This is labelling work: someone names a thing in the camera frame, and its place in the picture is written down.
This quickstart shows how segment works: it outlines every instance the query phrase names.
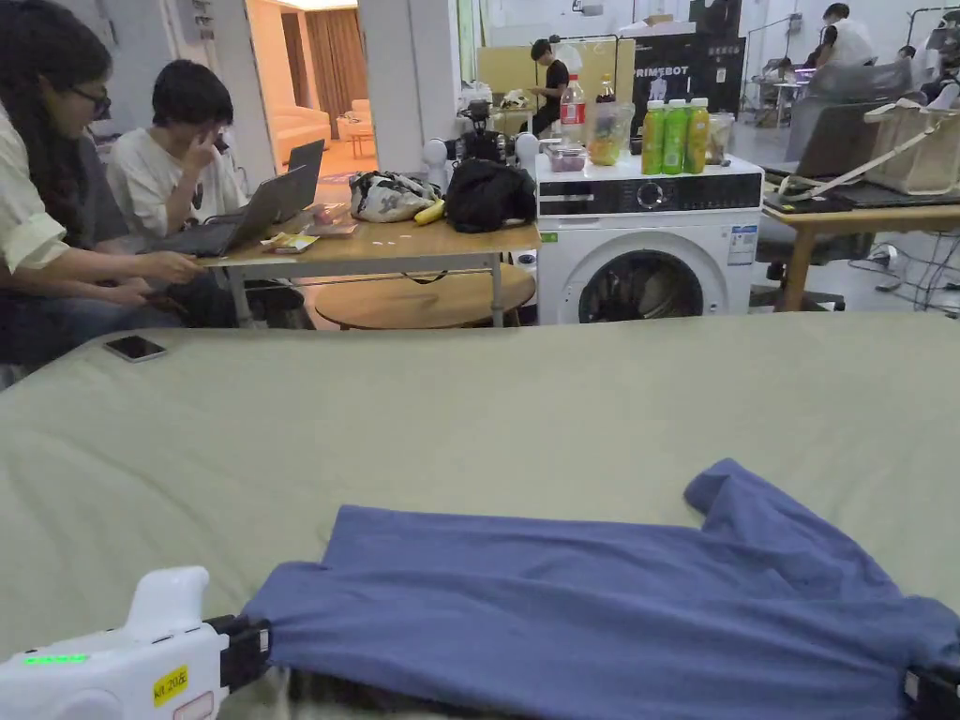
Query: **white t-shirt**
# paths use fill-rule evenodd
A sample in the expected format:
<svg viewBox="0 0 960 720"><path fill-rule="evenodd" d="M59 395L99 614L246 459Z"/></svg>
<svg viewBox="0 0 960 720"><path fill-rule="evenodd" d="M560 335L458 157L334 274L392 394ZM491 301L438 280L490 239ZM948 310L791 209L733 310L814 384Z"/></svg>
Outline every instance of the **white t-shirt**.
<svg viewBox="0 0 960 720"><path fill-rule="evenodd" d="M167 201L180 182L180 161L161 148L144 129L123 135L110 151L107 179L131 230L161 239L180 230L167 227ZM190 218L202 223L214 215L236 212L247 204L229 158L216 158L200 173L190 204Z"/></svg>
<svg viewBox="0 0 960 720"><path fill-rule="evenodd" d="M876 60L874 42L865 25L846 18L833 23L833 27L836 28L837 39L833 43L833 54L828 64L865 65L870 60Z"/></svg>
<svg viewBox="0 0 960 720"><path fill-rule="evenodd" d="M27 146L0 105L0 259L11 273L42 268L69 250L65 236L30 180Z"/></svg>

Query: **wooden table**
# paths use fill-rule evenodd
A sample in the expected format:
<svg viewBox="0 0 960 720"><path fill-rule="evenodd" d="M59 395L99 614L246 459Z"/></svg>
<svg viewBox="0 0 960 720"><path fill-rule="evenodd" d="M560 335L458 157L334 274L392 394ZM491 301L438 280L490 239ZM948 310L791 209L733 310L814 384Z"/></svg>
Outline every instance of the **wooden table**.
<svg viewBox="0 0 960 720"><path fill-rule="evenodd" d="M310 217L303 213L274 230L300 232L310 222ZM466 234L457 232L443 221L425 227L413 221L360 223L350 237L321 238L301 254L277 255L257 243L225 257L208 258L202 263L227 276L241 326L252 326L245 280L482 269L492 276L493 324L502 327L500 254L539 247L540 233L533 225Z"/></svg>
<svg viewBox="0 0 960 720"><path fill-rule="evenodd" d="M928 205L927 207L890 207L848 212L813 212L788 215L764 206L763 213L797 231L793 256L787 269L783 309L801 309L806 286L806 273L818 234L853 234L856 232L910 232L928 230L949 232L960 228L960 204Z"/></svg>

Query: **plastic bottle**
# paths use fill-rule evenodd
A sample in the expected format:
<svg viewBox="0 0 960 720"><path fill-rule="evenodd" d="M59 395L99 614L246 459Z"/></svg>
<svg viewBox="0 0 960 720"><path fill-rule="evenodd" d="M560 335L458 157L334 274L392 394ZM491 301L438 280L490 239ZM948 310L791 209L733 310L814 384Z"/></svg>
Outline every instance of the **plastic bottle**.
<svg viewBox="0 0 960 720"><path fill-rule="evenodd" d="M597 95L598 103L615 103L616 93L613 91L613 81L610 79L610 73L603 76L603 82L600 85L600 94Z"/></svg>
<svg viewBox="0 0 960 720"><path fill-rule="evenodd" d="M671 100L663 118L663 173L679 175L686 155L686 100Z"/></svg>
<svg viewBox="0 0 960 720"><path fill-rule="evenodd" d="M686 131L684 171L700 175L707 167L707 145L710 141L710 113L707 98L690 101L690 124Z"/></svg>
<svg viewBox="0 0 960 720"><path fill-rule="evenodd" d="M663 100L647 103L643 118L643 174L659 175L663 172Z"/></svg>
<svg viewBox="0 0 960 720"><path fill-rule="evenodd" d="M578 76L570 75L570 83L560 100L560 123L566 144L584 145L587 141L587 98Z"/></svg>

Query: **washing machine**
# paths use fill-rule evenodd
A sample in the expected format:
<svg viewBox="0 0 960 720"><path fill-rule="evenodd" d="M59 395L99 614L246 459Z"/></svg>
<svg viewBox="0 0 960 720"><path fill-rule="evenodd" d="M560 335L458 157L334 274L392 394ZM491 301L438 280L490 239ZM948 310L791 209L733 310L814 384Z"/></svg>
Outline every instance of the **washing machine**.
<svg viewBox="0 0 960 720"><path fill-rule="evenodd" d="M640 158L555 173L537 157L540 324L611 323L750 308L763 170L647 176Z"/></svg>

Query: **woman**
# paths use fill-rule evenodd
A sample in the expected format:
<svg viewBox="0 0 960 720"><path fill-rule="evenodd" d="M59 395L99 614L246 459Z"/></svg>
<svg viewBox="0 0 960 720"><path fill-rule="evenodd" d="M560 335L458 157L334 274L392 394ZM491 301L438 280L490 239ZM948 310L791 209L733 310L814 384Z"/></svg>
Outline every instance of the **woman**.
<svg viewBox="0 0 960 720"><path fill-rule="evenodd" d="M84 167L84 130L109 106L109 72L107 48L70 11L0 0L0 362L42 363L105 332L178 325L149 304L143 278L204 273L173 252L92 250L107 239L98 214L112 198L92 191L106 184L96 162Z"/></svg>

